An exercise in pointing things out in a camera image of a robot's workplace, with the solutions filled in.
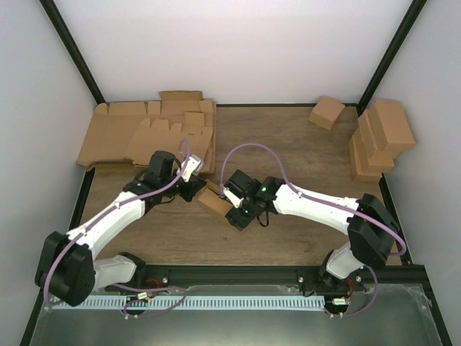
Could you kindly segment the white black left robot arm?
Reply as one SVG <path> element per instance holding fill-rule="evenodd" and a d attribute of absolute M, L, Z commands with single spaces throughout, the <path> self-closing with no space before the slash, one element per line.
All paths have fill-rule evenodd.
<path fill-rule="evenodd" d="M 192 201 L 206 184 L 197 177 L 202 166 L 195 155 L 180 161 L 172 153 L 156 151 L 148 166 L 104 210 L 66 234 L 50 234 L 35 275 L 45 299 L 55 297 L 78 306 L 91 292 L 107 286 L 121 284 L 125 289 L 141 290 L 147 283 L 145 261 L 128 252 L 110 259 L 97 257 L 120 232 L 155 206 L 176 196 Z"/>

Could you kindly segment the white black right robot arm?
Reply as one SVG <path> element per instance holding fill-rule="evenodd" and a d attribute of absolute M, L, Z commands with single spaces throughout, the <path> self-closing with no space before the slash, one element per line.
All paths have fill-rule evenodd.
<path fill-rule="evenodd" d="M 353 272 L 371 267 L 383 269 L 400 227 L 385 206 L 374 196 L 336 198 L 289 185 L 283 179 L 267 177 L 263 182 L 236 170 L 220 188 L 232 208 L 225 217 L 239 231 L 261 216 L 297 216 L 327 225 L 348 238 L 330 251 L 318 271 L 318 281 L 328 290 L 337 290 Z"/>

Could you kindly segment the brown cardboard box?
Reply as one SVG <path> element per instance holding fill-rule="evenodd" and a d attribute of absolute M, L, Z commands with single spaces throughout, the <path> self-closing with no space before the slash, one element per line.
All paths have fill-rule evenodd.
<path fill-rule="evenodd" d="M 233 205 L 220 197 L 220 188 L 210 180 L 206 180 L 205 186 L 198 195 L 199 204 L 224 223 L 228 223 L 226 215 Z"/>

